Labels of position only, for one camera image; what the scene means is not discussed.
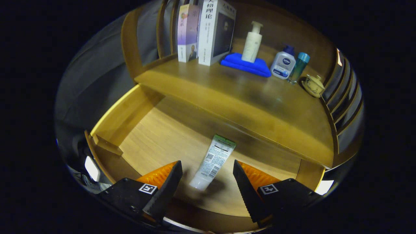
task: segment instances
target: blue towel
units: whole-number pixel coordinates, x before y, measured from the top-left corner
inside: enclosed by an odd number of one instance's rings
[[[220,64],[263,77],[272,76],[272,73],[264,60],[256,58],[254,63],[251,63],[241,60],[241,56],[240,53],[226,55],[225,58],[220,61]]]

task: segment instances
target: wooden floor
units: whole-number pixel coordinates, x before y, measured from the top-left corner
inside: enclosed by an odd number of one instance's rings
[[[237,143],[205,192],[188,186],[205,157],[214,134]],[[162,99],[120,145],[123,158],[141,175],[176,160],[182,161],[183,177],[175,197],[202,209],[249,217],[233,176],[234,160],[250,164],[281,180],[296,178],[300,159],[285,156],[188,103]]]

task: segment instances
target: blue label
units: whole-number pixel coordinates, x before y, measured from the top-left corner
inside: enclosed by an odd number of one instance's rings
[[[289,65],[290,64],[290,60],[287,59],[287,58],[284,58],[283,59],[283,63],[286,64],[286,65]]]
[[[275,72],[276,74],[281,75],[283,77],[287,77],[289,75],[289,73],[287,71],[281,72],[281,71],[278,71],[276,69],[273,69],[273,72]]]

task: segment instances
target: blue bottle cap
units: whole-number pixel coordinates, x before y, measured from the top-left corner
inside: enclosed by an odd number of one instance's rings
[[[290,45],[286,45],[286,47],[283,49],[286,53],[294,56],[295,55],[295,49],[291,47]]]
[[[302,60],[305,63],[308,63],[309,62],[309,59],[311,57],[309,57],[309,55],[307,53],[300,52],[299,55],[297,56],[297,58],[300,59],[300,60]]]

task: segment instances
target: teacup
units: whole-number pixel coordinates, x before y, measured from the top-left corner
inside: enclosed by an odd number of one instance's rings
[[[325,87],[323,86],[321,82],[321,77],[316,75],[316,77],[313,77],[311,75],[306,75],[306,86],[316,95],[320,95],[322,91],[325,90]]]

